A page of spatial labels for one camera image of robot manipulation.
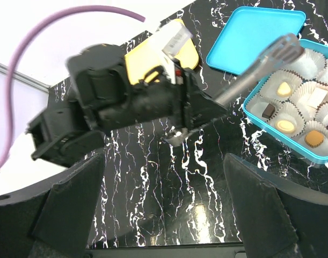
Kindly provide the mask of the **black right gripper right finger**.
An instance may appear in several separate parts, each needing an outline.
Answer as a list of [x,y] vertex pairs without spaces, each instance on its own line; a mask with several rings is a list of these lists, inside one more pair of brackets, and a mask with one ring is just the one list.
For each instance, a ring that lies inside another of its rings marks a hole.
[[328,195],[228,153],[227,187],[247,257],[328,257]]

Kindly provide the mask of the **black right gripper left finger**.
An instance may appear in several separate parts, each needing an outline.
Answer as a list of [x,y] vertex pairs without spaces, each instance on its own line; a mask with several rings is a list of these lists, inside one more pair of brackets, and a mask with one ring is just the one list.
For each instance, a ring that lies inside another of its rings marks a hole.
[[0,195],[0,257],[83,257],[105,157]]

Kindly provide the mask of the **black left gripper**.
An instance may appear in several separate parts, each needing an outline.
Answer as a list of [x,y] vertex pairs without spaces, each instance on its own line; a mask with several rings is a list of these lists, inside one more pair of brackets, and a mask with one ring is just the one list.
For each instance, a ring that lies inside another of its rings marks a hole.
[[76,99],[87,123],[105,134],[112,130],[167,117],[177,128],[189,131],[227,114],[202,91],[195,72],[173,62],[175,79],[163,66],[153,68],[158,76],[132,85],[122,49],[95,45],[67,60]]

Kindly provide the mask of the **teal tin lid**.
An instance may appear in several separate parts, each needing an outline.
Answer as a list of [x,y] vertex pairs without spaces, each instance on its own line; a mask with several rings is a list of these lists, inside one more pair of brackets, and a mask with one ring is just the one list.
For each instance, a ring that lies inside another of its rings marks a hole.
[[215,40],[206,64],[239,75],[278,37],[299,34],[305,20],[306,14],[299,10],[238,7]]

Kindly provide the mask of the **metal tongs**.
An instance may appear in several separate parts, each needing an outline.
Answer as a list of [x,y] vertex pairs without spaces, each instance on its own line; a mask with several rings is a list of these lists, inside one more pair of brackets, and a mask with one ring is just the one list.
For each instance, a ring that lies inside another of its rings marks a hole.
[[181,145],[187,137],[215,119],[226,116],[229,105],[240,95],[253,89],[263,77],[295,61],[304,53],[297,36],[288,33],[274,40],[227,88],[215,97],[203,92],[191,69],[176,67],[176,83],[183,91],[179,110],[174,108],[172,124],[175,129],[167,134],[165,141],[171,146]]

